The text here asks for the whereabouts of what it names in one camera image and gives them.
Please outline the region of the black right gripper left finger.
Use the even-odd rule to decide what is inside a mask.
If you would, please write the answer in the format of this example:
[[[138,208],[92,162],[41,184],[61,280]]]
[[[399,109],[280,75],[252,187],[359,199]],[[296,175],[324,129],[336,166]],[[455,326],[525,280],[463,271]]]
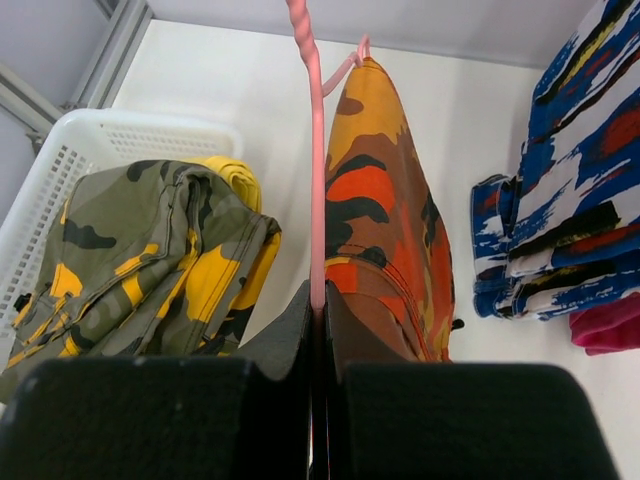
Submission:
[[[5,479],[304,479],[309,287],[228,357],[49,360],[1,419]]]

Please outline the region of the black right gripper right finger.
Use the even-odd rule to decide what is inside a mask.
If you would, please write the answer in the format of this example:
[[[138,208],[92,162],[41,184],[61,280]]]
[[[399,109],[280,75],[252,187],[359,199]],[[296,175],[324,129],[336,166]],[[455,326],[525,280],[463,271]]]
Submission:
[[[419,363],[326,287],[334,479],[614,479],[589,400],[544,364]]]

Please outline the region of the orange camouflage trousers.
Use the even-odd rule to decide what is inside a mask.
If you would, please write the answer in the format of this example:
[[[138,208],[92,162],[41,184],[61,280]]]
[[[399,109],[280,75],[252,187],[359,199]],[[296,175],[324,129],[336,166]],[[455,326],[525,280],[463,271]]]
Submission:
[[[367,57],[349,74],[325,163],[325,272],[356,318],[401,357],[449,361],[450,242],[400,96]]]

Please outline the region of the olive yellow camouflage trousers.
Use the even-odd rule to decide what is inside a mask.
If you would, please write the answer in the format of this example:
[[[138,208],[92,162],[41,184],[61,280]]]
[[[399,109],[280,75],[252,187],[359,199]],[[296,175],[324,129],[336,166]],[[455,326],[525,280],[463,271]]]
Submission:
[[[81,178],[16,301],[2,400],[51,359],[232,354],[280,242],[278,222],[202,164],[143,160]]]

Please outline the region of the blue white patterned trousers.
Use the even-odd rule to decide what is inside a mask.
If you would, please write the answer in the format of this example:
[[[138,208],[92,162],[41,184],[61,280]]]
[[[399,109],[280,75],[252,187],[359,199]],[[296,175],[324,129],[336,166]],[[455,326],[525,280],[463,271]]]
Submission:
[[[547,320],[639,289],[639,5],[599,1],[535,87],[514,176],[471,191],[482,317]]]

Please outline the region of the pink hanger of orange trousers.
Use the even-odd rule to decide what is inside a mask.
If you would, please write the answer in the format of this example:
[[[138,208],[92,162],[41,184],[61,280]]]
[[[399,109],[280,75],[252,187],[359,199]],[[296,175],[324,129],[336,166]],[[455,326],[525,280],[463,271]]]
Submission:
[[[312,30],[311,16],[304,0],[288,0],[289,20],[294,40],[309,79],[311,102],[311,263],[310,305],[320,315],[325,300],[325,115],[324,99],[330,95],[344,77],[355,67],[364,64],[370,54],[370,38],[361,38],[352,51],[328,78],[322,76],[320,53]]]

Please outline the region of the pink trousers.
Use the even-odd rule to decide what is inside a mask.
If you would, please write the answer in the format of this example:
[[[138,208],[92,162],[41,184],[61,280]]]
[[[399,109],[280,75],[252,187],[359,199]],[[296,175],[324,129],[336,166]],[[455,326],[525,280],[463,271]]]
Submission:
[[[569,317],[571,341],[588,356],[639,348],[639,293],[613,303],[573,313]]]

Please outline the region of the white plastic basket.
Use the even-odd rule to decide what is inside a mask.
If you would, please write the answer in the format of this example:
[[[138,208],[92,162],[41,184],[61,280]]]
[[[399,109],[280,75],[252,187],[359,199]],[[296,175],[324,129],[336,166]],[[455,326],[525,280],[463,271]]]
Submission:
[[[83,176],[146,159],[223,155],[244,145],[232,126],[180,115],[121,109],[79,109],[53,126],[1,225],[1,342],[14,338],[17,298],[31,291],[46,234]]]

